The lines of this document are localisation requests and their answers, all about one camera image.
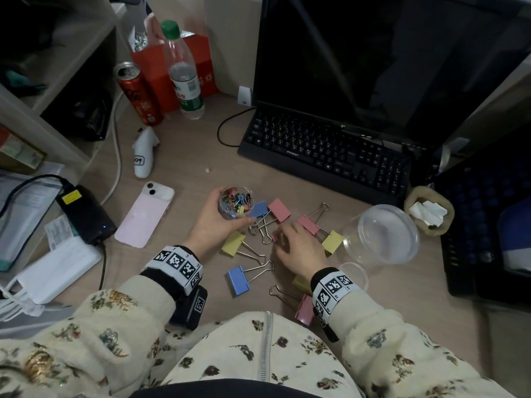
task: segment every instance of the keyboard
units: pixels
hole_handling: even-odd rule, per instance
[[[238,153],[370,204],[402,208],[412,160],[297,113],[261,111]]]

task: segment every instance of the white tissue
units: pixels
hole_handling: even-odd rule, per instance
[[[415,204],[409,209],[409,213],[415,218],[424,221],[428,226],[435,225],[439,227],[442,224],[443,217],[448,211],[437,203],[425,201],[422,204],[420,202],[415,202]]]

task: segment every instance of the left hand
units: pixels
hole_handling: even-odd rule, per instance
[[[201,260],[216,245],[225,241],[229,234],[244,226],[249,226],[256,218],[227,220],[218,211],[219,196],[227,187],[218,187],[210,193],[196,223],[183,243]]]

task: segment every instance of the wooden desk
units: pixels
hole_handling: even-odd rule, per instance
[[[331,209],[322,216],[319,225],[328,230],[339,231],[348,220],[369,207],[361,201],[238,156],[236,148],[222,146],[217,141],[216,130],[222,120],[244,109],[233,98],[224,95],[207,98],[205,105],[206,113],[200,120],[188,120],[180,113],[173,113],[156,128],[161,144],[155,151],[155,164],[149,180],[173,187],[175,198],[145,248],[129,247],[114,238],[106,241],[105,287],[116,287],[138,274],[161,247],[182,242],[206,196],[219,185],[246,186],[257,200],[272,201],[279,197],[294,219],[315,211],[324,201]],[[244,113],[229,121],[222,128],[223,141],[238,144],[252,114],[252,111]],[[141,122],[131,108],[118,124],[124,167],[119,186],[105,206],[116,224],[122,221],[146,182],[136,178],[133,170],[131,145],[140,126]],[[113,183],[115,167],[112,142],[108,140],[91,163],[82,183],[97,197],[103,198]],[[209,173],[205,172],[206,168],[210,169]],[[253,237],[247,231],[245,234],[245,241],[258,252],[271,254],[272,245],[263,245],[259,236]],[[341,257],[339,250],[329,258],[330,264],[339,265]],[[266,272],[254,280],[251,290],[237,298],[231,296],[226,272],[237,265],[251,268],[256,262],[243,256],[230,258],[213,253],[203,264],[205,273],[201,284],[208,290],[203,323],[229,319],[248,310],[270,310],[293,318],[294,313],[289,307],[269,296],[269,287],[274,284],[290,290],[293,275],[281,263],[277,263],[273,272]],[[101,265],[90,269],[61,294],[60,301],[79,304],[94,292],[99,285]],[[482,317],[471,302],[449,296],[438,238],[421,236],[418,254],[408,264],[366,269],[370,279],[368,293],[375,301],[402,313],[406,321],[424,330],[434,341],[453,350],[482,374],[489,374],[488,358],[481,354],[486,349],[480,348],[486,345],[482,338],[485,335]]]

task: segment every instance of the smartphone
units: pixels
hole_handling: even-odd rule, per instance
[[[133,247],[144,247],[168,209],[174,194],[173,188],[148,181],[118,227],[114,238]]]

